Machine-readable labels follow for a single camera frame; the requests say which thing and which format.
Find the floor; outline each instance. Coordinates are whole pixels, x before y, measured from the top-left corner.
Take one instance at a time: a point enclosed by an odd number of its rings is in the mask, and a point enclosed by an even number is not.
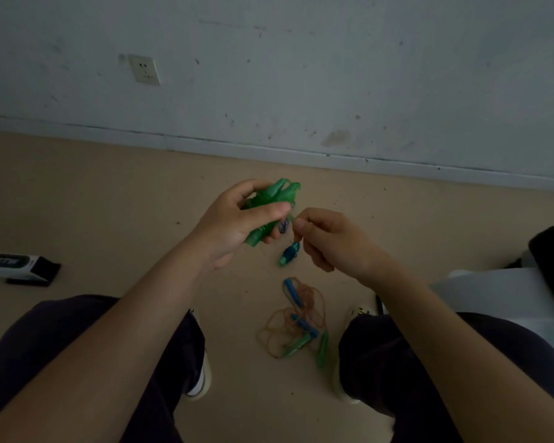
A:
[[[554,193],[0,133],[0,252],[63,264],[47,289],[0,280],[0,336],[41,300],[123,295],[218,193],[244,178],[280,177],[302,184],[298,211],[344,212],[426,281],[456,268],[500,268],[554,225]],[[318,370],[310,353],[278,361],[255,340],[268,315],[285,306],[287,276],[324,293],[332,350],[347,308],[373,302],[366,288],[320,272],[304,254],[278,268],[291,237],[242,247],[196,298],[214,380],[203,400],[178,406],[186,441],[389,441],[390,420],[340,403],[330,372]]]

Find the pant leg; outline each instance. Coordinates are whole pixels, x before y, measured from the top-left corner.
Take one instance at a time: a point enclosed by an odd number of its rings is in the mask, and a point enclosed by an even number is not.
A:
[[[82,295],[41,302],[0,340],[0,410],[118,299]],[[173,411],[203,365],[205,339],[187,314],[168,343],[122,441],[179,442]]]
[[[554,349],[546,341],[507,320],[459,315],[554,398]],[[461,441],[426,370],[389,315],[353,320],[339,355],[345,392],[396,417],[394,442]]]

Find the white outlet plate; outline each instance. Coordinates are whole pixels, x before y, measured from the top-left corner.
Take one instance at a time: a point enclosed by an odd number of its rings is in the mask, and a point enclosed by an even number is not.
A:
[[[133,70],[133,76],[138,82],[144,84],[160,85],[156,63],[151,57],[129,55],[129,64]]]

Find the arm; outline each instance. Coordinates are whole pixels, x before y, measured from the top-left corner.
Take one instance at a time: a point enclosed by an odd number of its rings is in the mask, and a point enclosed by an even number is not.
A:
[[[240,211],[268,185],[246,181],[222,193],[187,238],[0,412],[0,442],[118,441],[201,278],[250,231],[291,209],[279,202]]]
[[[294,232],[318,267],[382,298],[465,442],[554,441],[554,399],[344,215],[308,208]]]

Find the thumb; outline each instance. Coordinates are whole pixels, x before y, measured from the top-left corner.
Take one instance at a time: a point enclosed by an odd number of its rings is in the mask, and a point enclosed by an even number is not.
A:
[[[321,250],[328,243],[329,236],[327,231],[320,229],[301,217],[296,217],[294,220],[294,233],[300,235],[318,250]]]
[[[289,202],[274,202],[242,211],[242,225],[246,233],[285,217],[291,211]]]

